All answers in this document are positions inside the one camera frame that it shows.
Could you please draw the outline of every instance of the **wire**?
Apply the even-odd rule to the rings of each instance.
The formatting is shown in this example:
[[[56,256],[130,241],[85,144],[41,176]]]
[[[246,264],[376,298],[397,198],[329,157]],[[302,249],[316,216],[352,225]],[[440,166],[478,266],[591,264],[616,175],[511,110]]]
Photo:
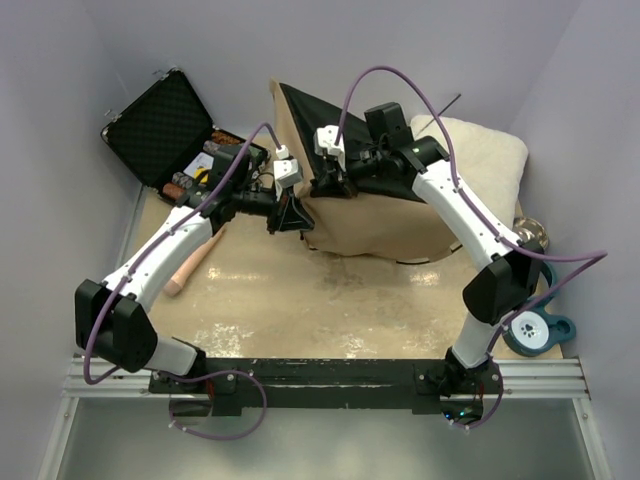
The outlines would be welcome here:
[[[415,267],[416,265],[427,265],[431,263],[431,260],[424,260],[422,262],[401,262],[400,260],[396,260],[396,264],[398,265],[408,265]]]
[[[444,108],[438,112],[438,115],[442,116],[442,114],[443,114],[444,112],[446,112],[447,110],[449,110],[449,107],[451,107],[454,103],[456,103],[460,97],[462,97],[462,94],[461,94],[461,93],[457,94],[457,95],[453,98],[453,100],[451,100],[449,103],[447,103],[447,104],[444,106]],[[432,118],[432,119],[431,119],[431,121],[430,121],[429,123],[427,123],[427,124],[422,128],[422,130],[421,130],[421,131],[423,131],[423,132],[424,132],[427,128],[429,128],[429,125],[431,125],[433,122],[435,122],[435,118]]]
[[[299,217],[301,217],[305,222],[309,224],[309,228],[305,228],[304,230],[300,229],[300,231],[309,232],[313,230],[313,226],[315,225],[315,222],[312,219],[310,219],[308,215],[305,215],[302,212],[300,212],[300,210],[298,210],[298,207],[296,207],[296,197],[293,194],[293,187],[291,188],[290,200],[291,200],[291,206],[293,207],[293,211],[296,212]]]
[[[260,177],[264,177],[264,176],[270,176],[271,178],[273,178],[273,182],[272,184],[275,184],[276,181],[276,176],[273,174],[273,172],[262,172],[260,175],[258,175],[256,177],[256,182],[260,183],[261,187],[264,187],[264,182],[262,181],[262,179]]]
[[[115,286],[113,291],[109,294],[109,296],[107,297],[107,301],[104,303],[104,305],[100,309],[100,312],[98,313],[96,321],[93,324],[93,328],[91,329],[91,333],[89,334],[89,339],[87,340],[87,346],[85,348],[85,356],[84,356],[82,373],[84,376],[84,381],[87,384],[97,385],[98,383],[103,381],[105,378],[108,378],[115,371],[118,370],[118,367],[114,367],[110,369],[108,372],[101,375],[100,377],[92,378],[91,377],[91,356],[93,354],[93,348],[95,346],[96,339],[98,338],[98,332],[100,331],[100,327],[102,326],[102,323],[104,322],[107,314],[111,311],[111,306],[115,302],[116,298],[118,297],[118,295],[120,294],[124,286],[127,284],[127,282],[131,280],[131,277],[135,274],[138,267],[140,267],[142,262],[144,262],[144,260],[151,254],[151,252],[153,252],[168,237],[173,235],[177,229],[179,229],[182,225],[188,222],[191,218],[193,218],[194,216],[202,212],[216,199],[216,197],[220,194],[222,189],[226,186],[227,182],[235,172],[236,168],[238,168],[238,165],[240,164],[242,158],[245,156],[245,154],[249,150],[249,147],[251,146],[251,142],[258,135],[260,130],[262,130],[263,128],[266,128],[267,130],[269,130],[269,133],[273,138],[273,142],[276,145],[280,145],[280,142],[278,141],[278,138],[276,137],[276,134],[273,131],[273,128],[271,127],[271,125],[269,125],[269,123],[263,122],[260,125],[258,125],[258,127],[251,133],[251,135],[249,135],[245,143],[242,145],[242,148],[240,148],[240,151],[238,152],[236,157],[233,159],[233,162],[231,162],[229,169],[225,172],[225,174],[223,175],[218,185],[216,185],[216,187],[213,189],[213,192],[211,192],[211,194],[206,198],[206,200],[203,201],[200,205],[198,205],[195,209],[193,209],[189,214],[185,215],[180,220],[178,220],[174,225],[169,227],[162,234],[160,234],[158,238],[156,238],[147,248],[145,248],[142,251],[142,253],[140,253],[140,255],[135,259],[135,261],[131,263],[131,266],[129,267],[125,275],[123,275],[122,279],[118,282],[118,284]]]
[[[544,294],[534,298],[532,301],[530,301],[529,303],[525,304],[519,310],[509,314],[501,322],[501,328],[498,328],[496,330],[496,333],[495,333],[494,337],[491,339],[491,342],[489,343],[489,348],[487,349],[487,355],[489,357],[489,362],[498,371],[498,378],[499,378],[499,384],[500,384],[500,393],[498,394],[498,398],[496,400],[496,403],[493,405],[491,410],[489,410],[489,412],[486,415],[484,415],[482,417],[482,419],[480,419],[478,422],[475,422],[472,426],[470,426],[470,428],[477,428],[480,425],[483,425],[485,422],[487,422],[493,416],[493,414],[498,409],[498,406],[500,405],[500,402],[502,400],[502,395],[503,395],[503,391],[504,391],[504,381],[503,381],[502,373],[500,372],[500,368],[493,361],[493,358],[491,356],[491,351],[493,350],[493,347],[495,346],[496,342],[498,341],[498,338],[500,338],[500,335],[502,334],[504,329],[506,329],[509,326],[509,324],[518,315],[520,315],[522,312],[524,312],[524,311],[526,311],[526,310],[528,310],[530,308],[533,308],[536,305],[538,305],[539,303],[543,302],[544,300],[549,298],[549,296],[553,295],[556,291],[558,291],[560,288],[562,288],[564,285],[566,285],[571,280],[573,280],[575,277],[577,277],[582,272],[584,272],[586,269],[588,269],[589,267],[595,265],[600,260],[605,258],[607,256],[607,252],[605,250],[597,250],[595,252],[585,253],[585,254],[581,254],[581,255],[573,255],[573,256],[543,255],[543,254],[532,252],[530,250],[522,248],[519,245],[516,245],[513,242],[511,242],[511,241],[507,240],[506,238],[504,238],[502,236],[502,234],[500,233],[500,231],[482,213],[482,211],[478,208],[478,206],[473,203],[473,200],[471,200],[471,198],[467,195],[467,193],[464,191],[464,189],[462,189],[460,187],[460,179],[458,177],[458,169],[457,169],[457,164],[456,164],[455,150],[453,148],[453,141],[451,140],[451,136],[449,135],[449,131],[447,130],[447,128],[444,126],[444,123],[440,119],[440,115],[438,115],[438,112],[435,110],[435,108],[433,108],[433,105],[431,105],[431,102],[429,101],[429,99],[422,92],[422,90],[420,90],[420,88],[413,82],[413,80],[411,80],[407,75],[405,75],[404,73],[402,73],[400,70],[398,70],[396,68],[393,68],[393,67],[390,67],[390,66],[387,66],[387,65],[377,65],[377,66],[368,68],[367,70],[362,72],[360,75],[358,75],[358,77],[356,77],[354,82],[349,87],[349,90],[347,91],[347,95],[345,97],[344,104],[342,106],[342,112],[340,113],[340,120],[339,120],[339,123],[338,123],[338,133],[337,133],[336,139],[335,139],[335,144],[336,145],[339,144],[340,137],[343,134],[344,125],[345,125],[345,122],[346,122],[346,119],[347,119],[347,113],[348,113],[348,110],[349,110],[349,104],[351,103],[351,97],[353,97],[353,93],[354,93],[356,87],[358,86],[358,84],[360,83],[360,81],[364,77],[366,77],[371,72],[375,72],[375,71],[386,71],[386,72],[390,72],[390,73],[393,73],[393,74],[397,75],[402,80],[404,80],[407,83],[407,85],[409,85],[413,89],[413,91],[418,95],[418,97],[420,97],[422,102],[425,104],[425,106],[427,107],[427,109],[429,110],[431,115],[433,116],[433,119],[435,120],[436,124],[440,128],[440,131],[442,132],[442,135],[444,136],[445,142],[447,144],[447,150],[449,151],[449,166],[451,168],[451,180],[453,181],[454,187],[456,188],[456,190],[460,194],[460,197],[467,204],[467,206],[480,219],[480,221],[489,229],[489,231],[491,231],[492,234],[495,235],[496,239],[500,240],[504,245],[506,245],[507,247],[511,248],[512,250],[515,250],[518,253],[521,253],[523,255],[526,255],[526,256],[528,256],[530,258],[534,258],[534,259],[537,259],[537,260],[543,260],[543,261],[548,261],[548,262],[563,262],[563,263],[573,263],[573,262],[586,261],[585,264],[581,265],[580,267],[575,269],[573,272],[568,274],[565,278],[560,280],[556,285],[554,285],[552,288],[547,290]]]
[[[198,382],[202,382],[204,380],[210,380],[210,379],[215,378],[215,377],[221,377],[221,376],[226,376],[226,375],[235,375],[235,376],[238,376],[238,377],[246,378],[246,379],[250,380],[251,382],[253,382],[253,384],[258,388],[258,391],[260,392],[260,396],[262,397],[262,410],[260,411],[260,416],[258,417],[258,420],[256,420],[256,423],[254,423],[247,430],[245,430],[243,432],[240,432],[240,433],[236,433],[234,435],[214,435],[214,434],[210,434],[210,433],[199,432],[197,430],[193,430],[192,428],[185,427],[184,425],[182,425],[181,423],[179,423],[176,420],[175,412],[171,408],[171,405],[169,405],[169,419],[171,420],[171,423],[169,424],[169,426],[171,427],[171,426],[175,425],[176,427],[178,427],[180,430],[182,430],[185,433],[189,433],[191,435],[195,435],[196,437],[204,438],[204,439],[207,439],[207,440],[223,440],[223,441],[224,440],[238,440],[240,438],[244,438],[244,437],[250,435],[251,433],[255,432],[256,429],[260,426],[260,424],[264,420],[265,415],[267,414],[267,394],[264,391],[264,387],[262,386],[262,384],[258,380],[253,378],[253,376],[249,375],[248,373],[241,372],[240,370],[221,370],[219,372],[208,373],[207,375],[203,375],[201,377],[196,377],[196,378],[183,378],[183,377],[179,377],[177,375],[173,375],[173,374],[168,373],[168,372],[162,372],[162,373],[164,375],[166,375],[168,378],[170,378],[170,379],[172,379],[172,380],[174,380],[176,382],[182,382],[182,383],[198,383]]]

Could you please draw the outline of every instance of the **black bracket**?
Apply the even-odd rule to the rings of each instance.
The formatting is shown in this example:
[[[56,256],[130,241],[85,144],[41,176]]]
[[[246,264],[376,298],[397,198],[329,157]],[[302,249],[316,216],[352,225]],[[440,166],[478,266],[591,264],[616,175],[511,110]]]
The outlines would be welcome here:
[[[269,408],[406,409],[414,414],[440,414],[446,360],[321,360],[321,359],[207,359],[206,370],[238,369],[264,387]],[[479,382],[485,393],[498,393],[492,380],[497,371],[488,366],[478,375],[459,382],[451,394],[474,395]],[[214,380],[213,414],[240,415],[243,408],[259,408],[262,397],[244,377]],[[151,379],[150,393],[207,394],[206,382],[195,386],[167,378]],[[189,409],[193,415],[208,413]]]
[[[87,348],[89,334],[110,294],[106,286],[91,280],[85,280],[76,290],[78,347]],[[128,372],[137,372],[149,362],[157,344],[158,335],[142,305],[135,298],[118,296],[102,323],[93,352]]]

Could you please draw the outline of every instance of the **beige floor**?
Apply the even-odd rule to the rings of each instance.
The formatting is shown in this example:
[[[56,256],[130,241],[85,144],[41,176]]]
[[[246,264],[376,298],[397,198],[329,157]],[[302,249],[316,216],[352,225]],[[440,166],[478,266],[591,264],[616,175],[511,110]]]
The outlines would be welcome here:
[[[135,247],[170,206],[146,197]],[[475,275],[464,249],[423,266],[309,251],[238,215],[176,297],[151,311],[158,332],[220,357],[441,358],[465,317]],[[518,358],[500,341],[497,358]],[[561,358],[555,347],[538,358]]]

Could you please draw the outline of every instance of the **purple wall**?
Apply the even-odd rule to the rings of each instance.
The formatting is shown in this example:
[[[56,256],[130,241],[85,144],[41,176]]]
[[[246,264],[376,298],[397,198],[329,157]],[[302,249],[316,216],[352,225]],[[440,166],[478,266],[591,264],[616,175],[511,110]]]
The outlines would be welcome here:
[[[510,129],[530,149],[524,208],[548,227],[552,251],[610,252],[556,305],[576,322],[566,353],[583,361],[619,479],[640,471],[638,25],[636,0],[584,0]]]
[[[505,129],[579,3],[85,0],[133,96],[154,70],[179,65],[216,120],[239,131],[272,118],[271,76],[342,103],[379,63],[405,70],[436,105],[462,92],[453,114]],[[391,99],[424,111],[388,74],[362,84],[354,111]]]
[[[99,132],[126,102],[76,0],[0,3],[0,465],[36,478],[74,350],[73,292],[113,268],[136,192]]]

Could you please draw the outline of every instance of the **white spool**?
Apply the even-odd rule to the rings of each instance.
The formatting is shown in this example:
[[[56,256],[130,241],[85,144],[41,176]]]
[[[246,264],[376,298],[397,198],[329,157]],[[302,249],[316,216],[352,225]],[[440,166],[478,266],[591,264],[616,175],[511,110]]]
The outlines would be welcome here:
[[[523,312],[511,323],[516,341],[530,350],[539,350],[549,341],[549,327],[535,312]]]

